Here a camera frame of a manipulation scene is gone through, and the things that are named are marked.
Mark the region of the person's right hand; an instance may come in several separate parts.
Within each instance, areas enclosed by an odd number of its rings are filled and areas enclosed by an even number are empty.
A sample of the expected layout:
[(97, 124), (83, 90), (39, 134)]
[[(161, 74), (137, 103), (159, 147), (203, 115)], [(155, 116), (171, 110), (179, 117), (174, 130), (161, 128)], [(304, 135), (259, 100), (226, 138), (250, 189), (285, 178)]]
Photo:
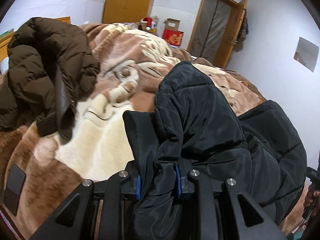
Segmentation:
[(311, 186), (309, 186), (304, 200), (304, 207), (307, 208), (312, 205), (313, 209), (311, 211), (310, 217), (315, 217), (317, 215), (317, 212), (319, 211), (319, 191), (313, 190)]

